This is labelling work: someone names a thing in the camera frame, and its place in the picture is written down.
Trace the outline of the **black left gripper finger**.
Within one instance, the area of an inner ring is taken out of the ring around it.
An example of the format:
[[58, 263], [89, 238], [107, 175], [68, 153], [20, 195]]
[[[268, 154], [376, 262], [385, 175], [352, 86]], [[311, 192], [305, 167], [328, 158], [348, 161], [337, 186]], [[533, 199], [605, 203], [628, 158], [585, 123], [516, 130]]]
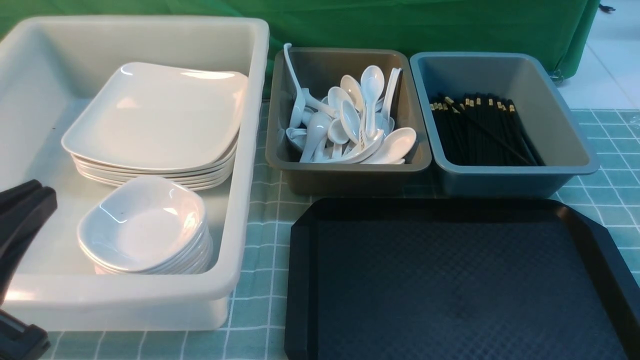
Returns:
[[51, 347], [46, 330], [26, 325], [4, 310], [0, 311], [0, 358], [39, 360]]
[[0, 194], [0, 303], [35, 236], [58, 208], [57, 192], [36, 179]]

